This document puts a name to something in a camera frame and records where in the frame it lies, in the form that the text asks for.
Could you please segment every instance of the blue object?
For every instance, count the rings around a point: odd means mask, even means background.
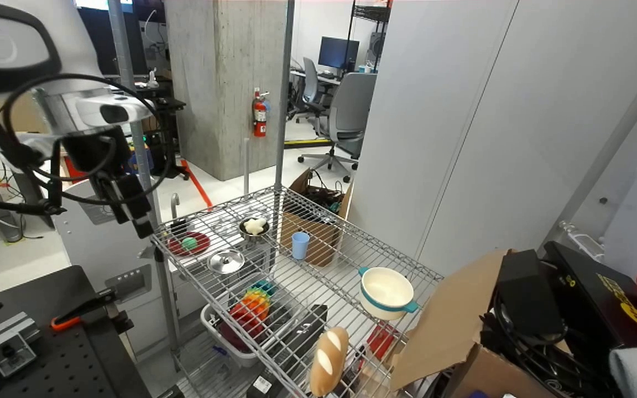
[[[488,398],[488,393],[475,389],[475,392],[468,393],[468,398]]]
[[[310,253],[310,241],[311,238],[307,233],[295,233],[292,234],[292,257],[295,261],[302,261],[305,255]]]

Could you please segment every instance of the white wall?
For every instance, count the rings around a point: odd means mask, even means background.
[[[637,125],[610,159],[600,181],[572,218],[572,224],[592,238],[602,238],[629,193],[637,172]]]
[[[396,3],[351,221],[417,257],[515,0]]]
[[[351,215],[454,273],[540,245],[634,99],[637,3],[396,3],[384,62]]]
[[[299,66],[302,58],[318,62],[322,35],[348,37],[350,11],[351,0],[297,0],[292,61]],[[354,18],[351,40],[361,43],[359,65],[365,62],[374,28],[372,20]]]

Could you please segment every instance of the blue cup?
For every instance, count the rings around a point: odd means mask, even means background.
[[[302,261],[305,255],[310,253],[310,241],[311,238],[307,233],[295,233],[292,234],[292,257],[295,261]]]

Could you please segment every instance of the concrete pillar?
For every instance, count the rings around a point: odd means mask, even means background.
[[[167,43],[182,155],[217,180],[244,172],[254,86],[270,93],[268,138],[253,140],[249,169],[277,164],[284,72],[284,0],[167,0]]]

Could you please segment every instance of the colorful toy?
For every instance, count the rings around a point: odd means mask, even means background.
[[[264,324],[273,311],[273,281],[254,284],[242,301],[229,307],[229,316],[253,336],[259,339],[264,332]]]

